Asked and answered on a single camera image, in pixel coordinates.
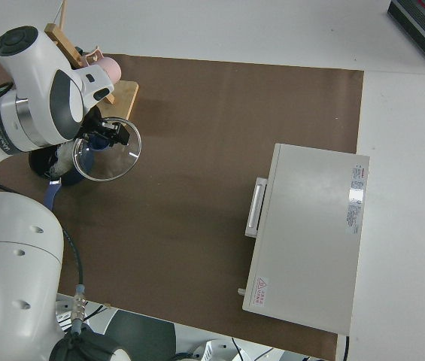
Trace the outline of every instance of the white table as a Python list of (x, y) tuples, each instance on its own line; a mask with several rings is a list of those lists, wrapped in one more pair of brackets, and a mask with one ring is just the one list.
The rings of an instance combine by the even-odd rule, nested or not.
[[(43, 29), (58, 4), (0, 2), (0, 34)], [(366, 71), (357, 152), (371, 164), (351, 361), (425, 359), (425, 57), (388, 4), (72, 0), (65, 25), (75, 44), (109, 53)]]

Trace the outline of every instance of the product label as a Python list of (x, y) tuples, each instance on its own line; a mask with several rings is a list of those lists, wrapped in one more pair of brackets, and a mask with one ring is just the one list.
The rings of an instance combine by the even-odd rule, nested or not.
[(253, 301), (254, 306), (264, 307), (267, 296), (267, 285), (269, 279), (265, 277), (256, 277), (256, 286), (254, 287)]
[(352, 171), (348, 214), (346, 215), (346, 232), (354, 235), (359, 232), (361, 227), (360, 215), (363, 209), (365, 182), (366, 170), (358, 164)]

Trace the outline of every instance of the white box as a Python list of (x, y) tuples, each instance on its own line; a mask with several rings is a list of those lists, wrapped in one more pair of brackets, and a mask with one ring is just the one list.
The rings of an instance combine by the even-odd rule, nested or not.
[(276, 144), (243, 309), (349, 335), (369, 157)]

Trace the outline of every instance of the black knob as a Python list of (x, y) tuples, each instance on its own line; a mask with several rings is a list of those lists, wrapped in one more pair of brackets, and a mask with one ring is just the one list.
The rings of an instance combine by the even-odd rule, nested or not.
[(8, 30), (0, 37), (0, 56), (21, 53), (32, 45), (38, 37), (38, 30), (33, 26), (21, 26)]

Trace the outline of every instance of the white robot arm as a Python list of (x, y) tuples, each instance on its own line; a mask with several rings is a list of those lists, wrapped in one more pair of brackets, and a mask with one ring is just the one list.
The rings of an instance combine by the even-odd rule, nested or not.
[[(107, 69), (71, 69), (31, 26), (0, 37), (0, 64), (16, 84), (0, 92), (0, 162), (74, 139), (85, 114), (114, 89)], [(62, 251), (62, 227), (48, 209), (0, 192), (0, 360), (67, 359), (54, 348), (64, 337), (55, 316)], [(129, 357), (116, 347), (110, 359)]]

